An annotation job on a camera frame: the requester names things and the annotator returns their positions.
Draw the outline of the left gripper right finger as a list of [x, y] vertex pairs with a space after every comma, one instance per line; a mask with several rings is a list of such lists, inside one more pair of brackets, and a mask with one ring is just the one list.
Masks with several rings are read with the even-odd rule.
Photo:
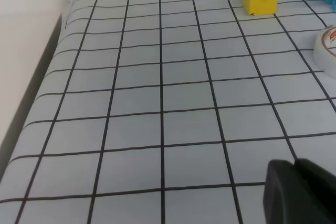
[[297, 159], [295, 168], [307, 184], [318, 208], [335, 223], [335, 175], [305, 158]]

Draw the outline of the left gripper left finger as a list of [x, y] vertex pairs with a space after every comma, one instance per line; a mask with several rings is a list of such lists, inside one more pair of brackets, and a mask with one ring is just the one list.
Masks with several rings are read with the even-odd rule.
[[327, 214], [288, 161], [269, 162], [263, 206], [266, 223], [327, 223]]

